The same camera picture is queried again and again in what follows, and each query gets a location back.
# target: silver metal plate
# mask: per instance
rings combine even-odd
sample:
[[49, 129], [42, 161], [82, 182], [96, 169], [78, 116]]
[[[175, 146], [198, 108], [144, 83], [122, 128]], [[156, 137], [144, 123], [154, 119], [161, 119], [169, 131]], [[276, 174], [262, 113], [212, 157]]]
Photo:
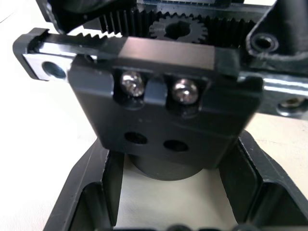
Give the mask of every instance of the silver metal plate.
[[[263, 78], [263, 101], [258, 112], [308, 120], [308, 78], [262, 71], [258, 73], [243, 71], [240, 76]], [[292, 105], [290, 108], [284, 107], [288, 101], [300, 99], [304, 99], [300, 105], [295, 106], [294, 104], [293, 108]]]
[[[24, 58], [27, 60], [38, 79], [68, 82], [67, 73], [71, 68], [74, 57], [61, 57], [50, 54], [24, 54]], [[46, 62], [55, 64], [57, 67], [62, 69], [65, 73], [65, 77], [59, 78], [44, 70], [43, 64]]]

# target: mounting hole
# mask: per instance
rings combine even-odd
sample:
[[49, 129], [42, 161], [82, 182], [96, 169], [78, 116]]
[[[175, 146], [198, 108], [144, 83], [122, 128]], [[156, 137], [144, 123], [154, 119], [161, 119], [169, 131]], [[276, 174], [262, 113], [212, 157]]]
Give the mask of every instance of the mounting hole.
[[165, 37], [173, 40], [177, 40], [180, 37], [184, 37], [191, 32], [190, 24], [183, 21], [172, 23], [166, 27]]
[[124, 134], [124, 137], [127, 141], [135, 143], [135, 144], [146, 144], [148, 139], [137, 132], [127, 132]]
[[294, 97], [278, 104], [277, 111], [283, 116], [300, 116], [308, 111], [308, 99]]
[[65, 71], [59, 67], [57, 64], [54, 64], [52, 62], [43, 62], [42, 68], [45, 71], [45, 73], [49, 76], [55, 77], [55, 78], [65, 78], [66, 74]]
[[164, 142], [164, 147], [174, 152], [188, 151], [188, 146], [182, 141], [168, 140]]
[[270, 34], [256, 34], [251, 40], [252, 47], [258, 52], [273, 52], [278, 49], [278, 40]]

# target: screw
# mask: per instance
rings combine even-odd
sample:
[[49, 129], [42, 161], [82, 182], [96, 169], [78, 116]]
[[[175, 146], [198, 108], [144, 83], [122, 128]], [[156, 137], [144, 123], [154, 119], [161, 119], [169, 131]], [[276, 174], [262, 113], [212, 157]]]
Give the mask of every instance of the screw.
[[288, 99], [288, 100], [282, 102], [280, 105], [281, 105], [281, 107], [284, 107], [284, 108], [297, 108], [304, 101], [305, 101], [304, 97], [297, 97], [297, 98]]
[[121, 76], [120, 84], [122, 90], [128, 95], [139, 97], [144, 93], [144, 82], [138, 72], [124, 72]]
[[188, 79], [180, 79], [172, 87], [172, 98], [182, 104], [193, 104], [198, 99], [198, 88]]

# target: gear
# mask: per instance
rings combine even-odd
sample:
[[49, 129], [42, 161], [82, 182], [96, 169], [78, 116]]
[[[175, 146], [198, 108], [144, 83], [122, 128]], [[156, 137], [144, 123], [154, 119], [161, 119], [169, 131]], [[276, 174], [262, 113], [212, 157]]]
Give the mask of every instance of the gear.
[[205, 43], [207, 28], [198, 19], [183, 16], [167, 16], [153, 22], [149, 28], [152, 38], [188, 43]]
[[[102, 30], [102, 32], [108, 32], [115, 34], [121, 33], [123, 36], [134, 36], [140, 38], [148, 38], [149, 27], [153, 22], [164, 19], [164, 18], [179, 18], [177, 14], [170, 16], [170, 13], [154, 12], [154, 11], [139, 11], [138, 9], [129, 9], [122, 11], [113, 11], [108, 14], [104, 14], [100, 18], [100, 28], [97, 30]], [[245, 21], [244, 19], [237, 20], [235, 18], [217, 18], [210, 16], [193, 16], [190, 14], [182, 14], [181, 19], [186, 20], [187, 18], [193, 18], [193, 23], [204, 24], [203, 26], [208, 28], [208, 37], [206, 41], [201, 41], [198, 43], [207, 44], [215, 47], [232, 47], [238, 48], [245, 42], [247, 34], [256, 25], [253, 21]]]

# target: white table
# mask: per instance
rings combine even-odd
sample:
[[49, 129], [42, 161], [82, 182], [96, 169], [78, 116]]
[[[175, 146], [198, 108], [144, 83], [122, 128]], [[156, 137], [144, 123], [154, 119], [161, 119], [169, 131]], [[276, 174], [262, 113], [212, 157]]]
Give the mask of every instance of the white table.
[[[69, 171], [96, 137], [68, 84], [30, 79], [14, 57], [18, 36], [52, 28], [34, 0], [20, 4], [0, 24], [0, 230], [41, 231]], [[256, 115], [247, 130], [308, 197], [308, 122]], [[163, 182], [126, 162], [119, 227], [227, 229], [235, 223], [230, 214], [217, 171]]]

